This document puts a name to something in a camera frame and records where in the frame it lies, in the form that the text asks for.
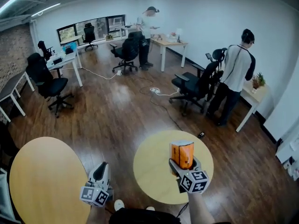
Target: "cap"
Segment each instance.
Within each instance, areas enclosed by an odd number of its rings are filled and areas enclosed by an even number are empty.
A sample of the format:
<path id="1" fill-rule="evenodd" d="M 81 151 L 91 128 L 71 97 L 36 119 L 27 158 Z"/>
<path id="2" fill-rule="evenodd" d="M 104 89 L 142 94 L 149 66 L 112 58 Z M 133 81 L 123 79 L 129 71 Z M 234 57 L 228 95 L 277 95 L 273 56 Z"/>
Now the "cap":
<path id="1" fill-rule="evenodd" d="M 160 11 L 158 10 L 158 9 L 156 9 L 155 7 L 149 7 L 148 9 L 147 9 L 147 11 L 149 11 L 149 10 L 151 10 L 151 11 L 155 11 L 155 13 L 159 13 Z"/>

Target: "white wall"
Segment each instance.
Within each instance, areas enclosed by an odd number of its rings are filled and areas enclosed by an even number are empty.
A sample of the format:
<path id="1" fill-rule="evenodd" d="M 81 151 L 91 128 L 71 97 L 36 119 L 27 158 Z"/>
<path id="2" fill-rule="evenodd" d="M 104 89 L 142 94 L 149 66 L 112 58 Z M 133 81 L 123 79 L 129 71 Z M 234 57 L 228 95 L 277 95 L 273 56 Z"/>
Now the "white wall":
<path id="1" fill-rule="evenodd" d="M 36 19 L 38 39 L 59 50 L 57 29 L 100 17 L 126 15 L 126 23 L 137 21 L 137 0 L 81 0 L 43 14 Z"/>
<path id="2" fill-rule="evenodd" d="M 206 67 L 205 53 L 238 44 L 242 31 L 251 29 L 256 43 L 255 73 L 262 72 L 271 91 L 258 108 L 268 118 L 279 102 L 295 67 L 299 43 L 299 14 L 279 0 L 145 0 L 160 9 L 158 32 L 182 28 L 189 42 L 187 57 Z"/>

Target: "table top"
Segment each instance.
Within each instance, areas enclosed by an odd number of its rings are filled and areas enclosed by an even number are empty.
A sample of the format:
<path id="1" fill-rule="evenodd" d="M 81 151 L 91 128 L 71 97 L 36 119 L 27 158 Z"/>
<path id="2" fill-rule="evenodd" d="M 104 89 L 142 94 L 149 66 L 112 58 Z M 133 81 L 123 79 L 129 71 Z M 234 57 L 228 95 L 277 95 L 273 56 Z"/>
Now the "table top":
<path id="1" fill-rule="evenodd" d="M 157 43 L 160 46 L 169 47 L 169 46 L 184 46 L 184 45 L 188 45 L 187 42 L 183 42 L 182 40 L 181 40 L 181 43 L 179 43 L 179 42 L 174 42 L 174 43 L 168 42 L 166 40 L 166 35 L 165 34 L 159 34 L 159 35 L 162 37 L 162 40 L 157 40 L 158 35 L 155 35 L 154 38 L 151 38 L 151 40 L 153 42 Z"/>
<path id="2" fill-rule="evenodd" d="M 50 58 L 50 60 L 47 61 L 47 68 L 49 70 L 55 69 L 55 68 L 59 68 L 62 67 L 70 62 L 72 62 L 73 59 L 76 58 L 76 52 L 72 52 L 70 54 L 65 55 L 65 57 L 63 58 L 62 62 L 57 63 L 56 65 L 53 64 L 53 59 Z"/>
<path id="3" fill-rule="evenodd" d="M 268 85 L 266 84 L 265 86 L 258 88 L 256 90 L 256 93 L 251 92 L 252 88 L 252 82 L 245 81 L 242 92 L 246 92 L 246 94 L 249 95 L 252 99 L 254 99 L 257 103 L 261 103 L 269 90 Z"/>
<path id="4" fill-rule="evenodd" d="M 64 44 L 67 44 L 67 43 L 70 43 L 70 42 L 74 42 L 76 40 L 79 40 L 81 37 L 82 37 L 81 35 L 73 36 L 71 38 L 68 38 L 68 39 L 65 39 L 65 40 L 61 41 L 60 44 L 64 45 Z"/>
<path id="5" fill-rule="evenodd" d="M 133 164 L 139 187 L 151 198 L 161 203 L 182 204 L 188 202 L 186 193 L 180 193 L 176 177 L 168 164 L 170 143 L 177 140 L 194 142 L 194 156 L 212 180 L 214 163 L 206 145 L 192 134 L 170 130 L 148 137 L 138 148 Z"/>
<path id="6" fill-rule="evenodd" d="M 20 149 L 11 167 L 13 203 L 27 224 L 85 224 L 90 206 L 79 200 L 87 175 L 62 141 L 41 137 Z"/>

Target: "person wearing cap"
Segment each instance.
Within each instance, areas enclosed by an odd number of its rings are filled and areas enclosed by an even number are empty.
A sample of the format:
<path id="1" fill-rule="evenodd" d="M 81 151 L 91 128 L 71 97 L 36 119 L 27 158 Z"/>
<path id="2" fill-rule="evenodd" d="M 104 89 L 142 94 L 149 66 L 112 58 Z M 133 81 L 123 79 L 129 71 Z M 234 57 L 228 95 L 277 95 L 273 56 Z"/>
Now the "person wearing cap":
<path id="1" fill-rule="evenodd" d="M 158 29 L 159 27 L 150 26 L 150 17 L 154 17 L 158 13 L 155 7 L 149 7 L 142 16 L 137 19 L 137 31 L 141 31 L 143 35 L 143 41 L 139 47 L 139 68 L 142 70 L 148 70 L 148 67 L 152 67 L 153 64 L 148 62 L 148 55 L 150 51 L 150 35 L 151 29 Z"/>
<path id="2" fill-rule="evenodd" d="M 229 115 L 240 97 L 245 79 L 250 80 L 252 78 L 256 67 L 256 60 L 248 51 L 255 41 L 253 33 L 249 29 L 245 29 L 241 38 L 240 45 L 229 46 L 227 50 L 224 73 L 206 113 L 209 118 L 213 118 L 222 100 L 227 98 L 217 123 L 218 126 L 226 125 Z"/>

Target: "black office chair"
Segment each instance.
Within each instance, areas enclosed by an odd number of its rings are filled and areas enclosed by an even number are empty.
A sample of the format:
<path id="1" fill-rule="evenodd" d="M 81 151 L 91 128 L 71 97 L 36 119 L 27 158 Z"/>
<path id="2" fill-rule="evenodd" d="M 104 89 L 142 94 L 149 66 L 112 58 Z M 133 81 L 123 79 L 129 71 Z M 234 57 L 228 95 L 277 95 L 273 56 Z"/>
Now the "black office chair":
<path id="1" fill-rule="evenodd" d="M 134 66 L 134 62 L 132 60 L 134 60 L 138 56 L 139 39 L 139 32 L 131 32 L 128 35 L 128 38 L 122 44 L 121 48 L 116 49 L 116 45 L 114 45 L 113 43 L 110 44 L 110 46 L 113 47 L 111 52 L 114 54 L 114 56 L 122 59 L 122 61 L 119 62 L 118 66 L 115 66 L 112 69 L 112 72 L 115 72 L 116 68 L 123 67 L 123 73 L 125 73 L 127 66 L 129 67 L 130 71 L 132 71 L 132 68 L 135 68 L 135 70 L 138 71 L 137 66 Z"/>
<path id="2" fill-rule="evenodd" d="M 89 47 L 91 47 L 92 49 L 94 46 L 98 47 L 98 45 L 91 44 L 91 42 L 93 42 L 95 40 L 94 26 L 91 23 L 85 24 L 84 33 L 85 33 L 85 39 L 82 36 L 83 42 L 89 43 L 89 45 L 85 47 L 85 51 Z"/>
<path id="3" fill-rule="evenodd" d="M 74 97 L 73 94 L 60 97 L 61 91 L 65 88 L 68 79 L 67 78 L 53 78 L 49 72 L 45 60 L 38 54 L 34 53 L 27 58 L 28 66 L 26 68 L 27 74 L 33 79 L 38 87 L 38 92 L 44 97 L 57 98 L 52 104 L 48 106 L 52 110 L 52 106 L 56 105 L 55 116 L 58 118 L 58 109 L 61 105 L 68 105 L 71 109 L 73 106 L 64 100 L 68 97 Z"/>
<path id="4" fill-rule="evenodd" d="M 186 116 L 189 102 L 197 105 L 201 108 L 201 112 L 204 112 L 204 107 L 198 102 L 206 95 L 208 95 L 207 101 L 212 98 L 215 86 L 223 75 L 223 71 L 219 70 L 219 68 L 225 58 L 226 50 L 226 48 L 215 50 L 213 52 L 215 61 L 212 61 L 206 69 L 202 69 L 200 66 L 192 64 L 192 66 L 197 69 L 197 76 L 186 72 L 183 75 L 175 75 L 177 78 L 171 81 L 176 87 L 180 88 L 179 92 L 182 96 L 172 97 L 169 99 L 169 102 L 172 104 L 174 99 L 185 100 L 185 106 L 182 113 L 183 116 Z"/>
<path id="5" fill-rule="evenodd" d="M 53 47 L 46 48 L 45 42 L 43 42 L 43 41 L 39 41 L 37 46 L 39 49 L 41 49 L 43 51 L 43 57 L 46 59 L 46 61 L 48 61 L 50 59 L 50 57 L 52 56 L 51 49 Z"/>

